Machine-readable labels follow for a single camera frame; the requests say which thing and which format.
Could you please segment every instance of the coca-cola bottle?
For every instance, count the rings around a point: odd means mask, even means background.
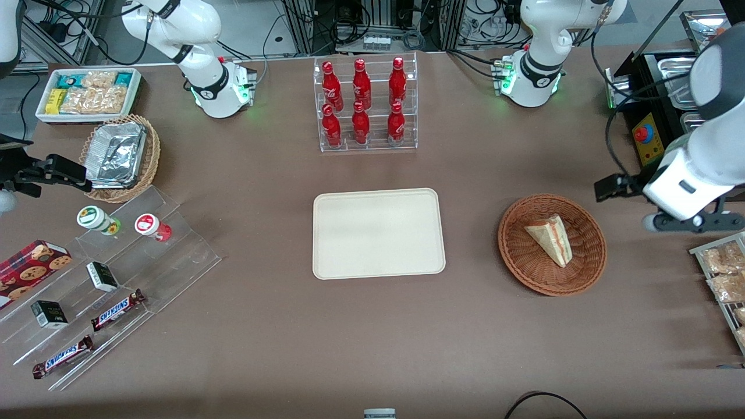
[[[326,141],[329,147],[341,147],[341,125],[339,124],[339,118],[334,115],[334,109],[330,104],[323,104],[321,110],[323,111],[321,125],[323,125],[323,133],[326,135]]]
[[[404,123],[406,120],[401,114],[401,102],[397,101],[390,107],[388,116],[388,144],[398,147],[404,142]]]
[[[362,101],[355,102],[355,114],[352,115],[352,126],[355,128],[355,141],[359,145],[366,145],[370,140],[370,118],[365,112]]]
[[[390,106],[400,101],[403,103],[406,99],[406,73],[404,73],[404,59],[401,57],[393,58],[393,71],[388,79],[388,101]]]
[[[334,107],[335,112],[341,112],[344,109],[344,100],[341,98],[341,83],[334,74],[334,66],[329,61],[325,61],[321,64],[321,68],[323,69],[323,95],[326,97],[326,102]]]
[[[361,101],[365,109],[373,105],[373,92],[370,87],[370,76],[365,70],[365,60],[355,60],[355,78],[352,80],[355,88],[355,100]]]

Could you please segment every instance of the brown table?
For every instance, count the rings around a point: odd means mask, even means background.
[[[630,50],[599,49],[607,66]],[[586,48],[539,109],[496,98],[446,54],[420,54],[409,154],[322,155],[311,65],[273,61],[256,105],[225,120],[194,105],[177,67],[140,68],[139,113],[162,140],[155,184],[226,257],[63,392],[0,356],[0,417],[347,419],[391,406],[403,419],[500,418],[531,390],[594,418],[743,417],[745,371],[714,369],[741,358],[687,253],[723,235],[647,233],[654,208],[642,199],[595,203],[592,184],[616,169]],[[77,157],[90,129],[39,124],[32,154]],[[620,122],[614,132],[632,163]],[[443,273],[315,279],[317,195],[415,187],[440,196]],[[575,200],[603,228],[608,266],[585,294],[538,295],[497,256],[501,214],[539,192]],[[92,203],[64,186],[20,201],[0,218],[3,258],[36,238],[67,243]],[[551,409],[571,414],[539,400],[522,413]]]

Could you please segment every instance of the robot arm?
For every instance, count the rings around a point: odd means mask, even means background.
[[[0,0],[0,78],[16,68],[21,56],[21,20],[26,4],[18,0]]]
[[[700,213],[704,207],[745,183],[744,42],[742,22],[711,41],[696,59],[689,85],[706,122],[668,146],[644,187],[644,194],[664,213],[692,220],[696,227],[705,221]]]
[[[527,51],[503,59],[503,63],[512,63],[512,68],[502,71],[506,83],[501,84],[501,94],[524,107],[546,103],[572,48],[568,29],[613,23],[626,6],[627,0],[523,0],[520,16],[533,39]]]
[[[213,6],[202,0],[142,0],[125,3],[122,10],[139,4],[144,7],[121,17],[124,26],[181,68],[207,115],[225,118],[252,104],[256,73],[221,62],[208,45],[222,31]]]

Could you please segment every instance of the woven basket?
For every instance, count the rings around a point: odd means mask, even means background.
[[[125,122],[137,122],[148,129],[148,136],[145,139],[145,149],[142,152],[142,163],[138,173],[137,184],[132,189],[93,189],[86,193],[90,198],[98,201],[106,201],[111,204],[120,204],[140,195],[150,186],[155,178],[155,172],[158,170],[158,159],[160,158],[160,139],[158,133],[153,129],[153,125],[138,115],[127,115],[120,118],[106,121],[103,125],[124,124]],[[83,152],[77,160],[80,164],[86,161],[88,148],[91,145],[93,133],[88,136],[86,144],[83,146]]]
[[[559,267],[525,231],[532,221],[559,214],[573,258]],[[515,202],[502,217],[497,233],[499,253],[520,282],[546,295],[586,291],[603,274],[608,259],[603,232],[582,207],[558,195],[531,195]]]

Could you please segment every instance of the clear acrylic display stand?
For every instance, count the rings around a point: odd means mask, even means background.
[[[406,99],[403,102],[402,109],[406,119],[405,134],[403,143],[398,147],[392,147],[388,144],[388,116],[390,115],[388,79],[391,71],[393,71],[393,58],[395,57],[404,59],[404,72],[407,77]],[[419,107],[416,85],[419,75],[416,68],[416,54],[371,54],[364,56],[367,74],[370,75],[370,81],[372,82],[372,107],[367,111],[367,115],[370,117],[370,140],[367,145],[359,145],[355,141],[352,129],[352,115],[355,112],[352,107],[355,103],[355,94],[352,88],[352,79],[355,76],[355,58],[335,55],[333,57],[316,58],[314,62],[313,87],[316,95],[316,117],[318,119],[318,137],[321,151],[406,150],[416,148],[419,144],[417,125]],[[342,145],[340,148],[329,147],[321,124],[323,119],[321,107],[326,103],[326,98],[323,95],[323,71],[320,68],[324,61],[331,61],[334,64],[334,73],[341,82],[341,97],[344,100],[344,109],[336,114],[341,123]]]
[[[115,236],[87,231],[67,245],[73,261],[62,274],[49,278],[24,294],[0,315],[2,353],[14,365],[28,370],[91,335],[95,350],[76,357],[39,380],[49,390],[62,390],[92,367],[119,342],[196,282],[221,258],[177,211],[178,204],[155,186],[112,213],[121,221]],[[149,212],[173,230],[166,242],[157,242],[134,230],[137,216]],[[86,265],[105,263],[119,283],[114,292],[93,286]],[[93,332],[91,319],[141,289],[147,300],[122,315],[108,327]],[[59,330],[43,329],[31,312],[36,300],[57,301],[69,324]]]

